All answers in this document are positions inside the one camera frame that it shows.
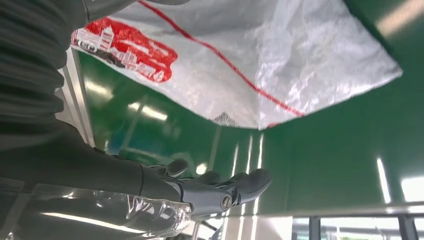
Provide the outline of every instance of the white plastic bag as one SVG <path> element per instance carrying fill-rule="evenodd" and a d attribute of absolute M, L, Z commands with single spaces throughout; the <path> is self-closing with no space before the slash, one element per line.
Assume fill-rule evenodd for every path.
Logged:
<path fill-rule="evenodd" d="M 72 43 L 194 113 L 242 128 L 302 117 L 402 75 L 342 0 L 140 1 Z"/>

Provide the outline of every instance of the dark gray sleeve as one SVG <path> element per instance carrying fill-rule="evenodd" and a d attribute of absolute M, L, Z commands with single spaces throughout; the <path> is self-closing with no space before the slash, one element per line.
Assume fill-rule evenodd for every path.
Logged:
<path fill-rule="evenodd" d="M 146 179 L 137 162 L 93 150 L 55 118 L 63 110 L 54 95 L 64 83 L 57 69 L 66 64 L 72 32 L 134 1 L 0 0 L 0 178 L 24 181 L 29 191 L 44 183 L 140 195 L 143 184 L 155 189 L 146 182 L 156 193 L 173 191 Z"/>

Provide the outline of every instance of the robotic hand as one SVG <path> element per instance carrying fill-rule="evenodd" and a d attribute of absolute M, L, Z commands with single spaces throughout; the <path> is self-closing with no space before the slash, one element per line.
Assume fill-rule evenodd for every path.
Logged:
<path fill-rule="evenodd" d="M 265 169 L 256 169 L 250 174 L 238 173 L 225 181 L 213 171 L 198 178 L 176 178 L 187 169 L 188 164 L 184 160 L 151 168 L 163 182 L 178 192 L 182 203 L 190 204 L 194 217 L 222 213 L 253 201 L 271 184 L 271 176 Z"/>

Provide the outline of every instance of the clear plastic wrap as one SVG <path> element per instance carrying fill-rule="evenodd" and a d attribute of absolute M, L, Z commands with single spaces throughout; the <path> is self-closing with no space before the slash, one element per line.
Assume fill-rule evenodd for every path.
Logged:
<path fill-rule="evenodd" d="M 152 240 L 178 235 L 191 220 L 187 203 L 42 184 L 23 193 L 4 183 L 2 240 Z"/>

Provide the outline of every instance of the green panel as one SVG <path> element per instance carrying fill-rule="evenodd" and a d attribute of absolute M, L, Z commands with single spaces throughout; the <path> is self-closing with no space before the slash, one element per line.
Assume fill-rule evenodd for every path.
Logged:
<path fill-rule="evenodd" d="M 252 170 L 261 155 L 262 167 L 269 169 L 273 183 L 260 198 L 260 215 L 384 209 L 380 158 L 390 205 L 409 205 L 402 180 L 424 177 L 424 7 L 421 12 L 409 8 L 403 17 L 394 18 L 389 27 L 400 27 L 391 34 L 380 34 L 378 22 L 419 1 L 346 1 L 400 63 L 403 77 L 264 131 L 217 126 L 80 53 L 96 145 L 148 164 L 184 158 L 192 176 L 196 166 L 206 163 L 230 177 L 234 162 L 236 172 L 246 171 L 248 162 Z M 145 106 L 167 115 L 166 120 L 146 116 L 141 111 Z M 416 186 L 417 192 L 422 186 L 424 182 Z M 246 214 L 253 214 L 253 208 L 247 205 Z M 239 208 L 231 214 L 240 212 Z"/>

